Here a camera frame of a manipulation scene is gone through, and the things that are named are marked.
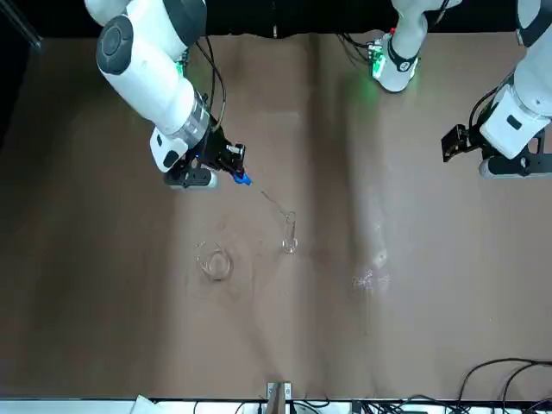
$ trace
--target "green led light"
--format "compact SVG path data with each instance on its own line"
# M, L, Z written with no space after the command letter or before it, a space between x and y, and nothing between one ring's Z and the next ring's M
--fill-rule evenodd
M417 67L418 61L419 61L418 58L416 58L416 60L414 61L414 67L412 68L411 79L414 78L414 75L416 74L416 67Z
M383 72L383 67L386 65L386 57L381 54L373 60L372 64L372 77L374 79L379 79L381 73Z

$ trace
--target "black bracket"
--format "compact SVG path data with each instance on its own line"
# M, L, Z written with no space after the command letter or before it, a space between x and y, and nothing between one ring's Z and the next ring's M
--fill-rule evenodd
M211 117L211 124L215 123L215 118ZM236 178L243 179L245 176L244 157L244 145L232 145L224 136L222 128L214 130L209 126L203 139L188 151L183 159L178 160L164 174L163 179L167 185L181 188L209 185L213 174L212 170L223 170L234 177L234 180Z
M457 154L470 153L475 149L481 150L486 173L500 178L507 176L529 177L531 175L552 175L552 154L544 152L544 129L535 135L536 152L525 146L519 155L509 160L479 132L480 122L467 129L464 125L454 126L442 139L441 150L443 162L449 162Z

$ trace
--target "black cable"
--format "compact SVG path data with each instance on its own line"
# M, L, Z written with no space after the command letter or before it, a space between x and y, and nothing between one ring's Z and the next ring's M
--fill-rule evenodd
M439 401L438 399L435 399L435 398L432 398L432 397L428 397L427 395L423 395L423 394L417 394L417 395L413 395L409 398L407 398L405 401L403 401L398 407L396 407L397 409L401 409L402 411L402 407L404 405L407 405L407 404L420 404L420 402L418 401L415 401L417 399L424 399L424 400L428 400L430 402L432 402L434 405L440 405L441 407L444 407L445 409L450 409L452 412L462 412L464 414L469 414L469 410L463 408L463 407L460 407L460 406L456 406L454 407L453 404L450 404L450 403L447 403L447 402L444 402L444 401Z
M345 54L347 55L347 59L349 62L351 62L351 65L353 65L356 69L358 69L361 72L365 71L365 68L359 67L357 64L361 65L368 65L367 58L365 58L358 49L355 49L355 51L361 56L361 59L351 54L351 51L348 49L348 45L345 42L345 40L340 37L340 35L337 36L337 39L342 44L343 50L345 51Z
M309 411L314 412L315 414L319 414L318 410L316 408L310 407L307 404L299 403L298 401L290 401L290 412L291 413L297 413L295 408L293 408L294 405L298 405L299 407L307 408Z
M223 106L221 108L221 115L218 118L218 124L213 128L213 132L215 132L220 128L221 124L223 123L224 111L226 110L226 86L224 85L223 76L218 70L218 67L216 67L215 61L210 58L210 56L205 52L205 50L198 42L196 42L196 45L198 45L199 50L215 71L216 76L218 77L218 81L221 83L221 87L223 88Z
M462 397L464 396L464 390L466 389L466 384L469 378L472 376L472 374L475 373L478 369L481 369L483 367L488 367L490 365L494 364L500 364L504 362L524 362L525 364L538 364L545 367L552 367L552 361L539 361L539 360L529 360L527 358L500 358L497 360L490 360L487 362L483 362L482 364L479 364L476 367L473 367L469 370L469 372L464 377L464 380L462 381L462 385L460 387L460 392L458 393L458 399L456 400L456 407L460 407L460 403L462 401Z
M439 22L441 22L442 17L445 16L445 13L447 11L447 6L449 5L450 0L443 0L441 4L441 8L439 9L439 14L437 15L437 18L431 23L430 27L428 28L428 31L433 29Z
M317 404L312 404L310 403L309 401L303 401L303 403L307 404L310 408L324 408L324 407L327 407L329 405L329 400L326 398L326 402L323 403L323 404L320 404L320 405L317 405Z
M490 90L489 92L487 92L479 101L477 101L477 103L475 104L474 108L472 109L472 113L469 114L469 123L468 123L468 127L469 127L469 130L471 131L471 129L474 127L474 117L475 117L475 112L477 111L477 109L481 106L481 104L483 104L490 96L494 95L496 93L496 91L499 89L499 87L497 86L496 88Z
M215 63L215 54L213 54L213 46L210 44L209 36L205 36L205 41L207 41L207 48L209 48L209 57L213 63ZM211 68L211 77L210 77L210 96L209 96L209 112L213 108L213 103L215 102L215 90L216 90L216 71L215 67Z
M368 49L368 44L366 43L359 43L358 41L354 40L349 33L340 33L339 34L347 43L350 43L354 47L360 47L362 49Z
M524 412L527 412L527 411L533 411L535 410L539 405L543 405L544 403L548 403L552 401L552 397L548 397L548 398L545 398L545 399L541 399L539 402L533 404L531 407L529 407L527 410L524 410Z
M238 411L245 405L245 401L243 403L241 403L240 405L238 405L238 408L235 409L235 413L234 414L238 414Z

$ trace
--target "white robot link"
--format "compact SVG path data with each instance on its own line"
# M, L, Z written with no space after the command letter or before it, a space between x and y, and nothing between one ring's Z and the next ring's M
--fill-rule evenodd
M461 0L392 0L398 12L394 34L368 45L373 77L388 91L400 92L414 76L428 33L424 12L446 9ZM552 117L552 0L517 0L517 37L527 53L506 80L485 95L469 125L456 125L442 138L443 161L481 149L484 177L535 177L552 174L552 155L544 153L544 128ZM487 99L474 122L475 112ZM536 138L537 149L529 150Z
M552 154L544 153L544 129L552 118L552 0L517 1L517 38L527 47L524 58L475 105L467 127L456 125L442 138L443 161L480 149L484 177L552 174Z
M462 0L392 0L398 13L394 33L387 33L369 45L373 64L373 77L389 92L403 91L414 77L418 55L428 34L426 11L439 10L431 26L441 21L445 11Z
M136 112L155 124L150 147L165 182L175 189L213 188L214 171L223 170L249 185L245 147L226 140L177 68L185 51L205 35L204 0L85 0L85 6L103 26L98 68Z

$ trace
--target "cable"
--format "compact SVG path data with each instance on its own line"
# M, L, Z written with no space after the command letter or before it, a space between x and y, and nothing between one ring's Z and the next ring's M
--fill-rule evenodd
M355 41L349 33L341 33L338 34L338 36L341 36L347 43L350 43L351 45L355 47L361 47L363 49L368 49L368 44L366 43L359 43L358 41Z
M324 408L329 405L329 400L326 398L326 402L320 405L312 404L309 401L303 401L304 404L307 404L310 408Z
M472 109L472 113L469 114L469 123L468 123L468 127L469 127L469 130L471 131L472 128L474 127L474 117L475 117L475 112L477 111L477 109L481 106L481 104L483 104L490 96L494 95L496 93L496 91L499 89L499 87L497 86L496 88L490 90L489 92L487 92L479 101L477 101L477 103L475 104L474 108Z
M298 405L299 407L304 407L304 408L308 409L309 411L314 412L315 414L320 414L316 408L310 407L307 404L299 403L297 401L290 401L290 408L291 408L290 411L291 411L291 413L294 413L294 412L297 413L295 408L293 408L294 405Z
M508 395L508 388L510 388L510 384L511 382L514 380L514 378L516 378L517 375L519 375L520 373L522 373L523 371L525 371L526 369L528 368L531 368L531 367L536 367L535 364L533 363L530 363L528 365L524 365L522 366L521 368L518 368L511 376L510 378L506 381L506 384L504 386L504 390L502 392L502 412L503 414L506 412L508 412L506 410L506 396Z
M205 41L207 41L207 48L209 48L209 57L215 62L215 54L213 54L213 46L210 44L209 36L205 36ZM209 97L209 112L213 108L213 103L215 102L215 89L216 89L216 71L215 68L211 68L210 76L210 97Z
M428 28L428 31L433 29L439 22L441 22L442 17L445 16L445 13L447 11L447 6L449 5L450 0L443 0L441 8L439 9L439 14L437 15L437 18L431 23L431 26Z
M541 399L538 403L535 403L533 404L531 407L529 407L527 410L524 410L525 412L526 411L533 411L535 410L539 405L543 405L544 403L548 403L552 401L552 397L548 397L548 398L545 398L545 399Z
M243 403L241 403L240 405L238 405L238 408L235 409L235 413L234 414L238 414L238 411L245 405L245 401Z
M412 397L409 397L407 398L405 401L403 401L400 405L398 405L398 407L396 407L397 409L400 409L402 411L402 407L404 405L407 405L407 404L416 404L418 403L417 401L415 401L416 399L425 399L425 400L428 400L428 401L431 401L434 405L440 405L442 407L445 407L445 409L450 409L452 412L462 412L464 414L468 414L469 413L469 410L463 408L463 407L460 407L460 406L456 406L454 407L454 405L450 404L450 403L446 403L444 401L439 401L438 399L435 399L435 398L432 398L432 397L428 397L427 395L423 395L423 394L417 394L417 395L413 395Z
M351 65L353 65L356 69L358 69L360 72L363 72L365 74L366 68L358 66L358 64L361 65L368 65L367 60L365 60L364 56L361 55L362 59L359 59L358 57L351 54L350 50L347 47L347 43L344 39L342 39L339 35L337 36L337 39L339 39L339 42L342 44L343 50L345 51L345 54L347 55L347 59L349 62L351 62Z
M457 408L460 407L460 402L461 402L462 397L464 395L464 390L466 389L467 381L472 376L472 374L475 373L475 371L477 371L478 369L481 369L483 367L488 367L490 365L500 364L500 363L504 363L504 362L524 362L526 364L531 364L531 365L542 365L542 366L545 366L545 367L552 367L552 361L529 360L529 359L526 359L526 358L500 358L500 359L497 359L497 360L490 360L490 361L487 361L487 362L483 362L482 364L479 364L478 366L473 367L466 374L466 376L464 377L464 380L462 381L462 385L460 387L460 392L458 393L458 399L456 400L456 407Z
M348 53L349 53L349 50L347 48L347 45L353 47L356 54L359 55L359 57L361 59L361 63L368 63L368 57L365 56L364 54L362 54L362 51L361 51L361 50L366 50L364 47L367 48L367 45L362 45L360 43L357 43L357 42L353 41L350 37L349 38L346 37L345 34L337 34L336 36L339 39L339 41L342 43L343 47L345 48L345 50Z
M205 52L205 50L202 48L202 46L196 42L196 45L198 46L199 50L203 54L203 56L207 59L211 67L216 73L216 76L218 77L218 81L221 83L221 87L223 88L223 106L221 107L221 115L218 117L218 124L212 129L213 132L217 131L219 128L221 128L221 124L223 123L224 118L224 111L226 110L226 86L224 86L223 76L221 75L220 71L216 67L214 59L212 60L210 56Z

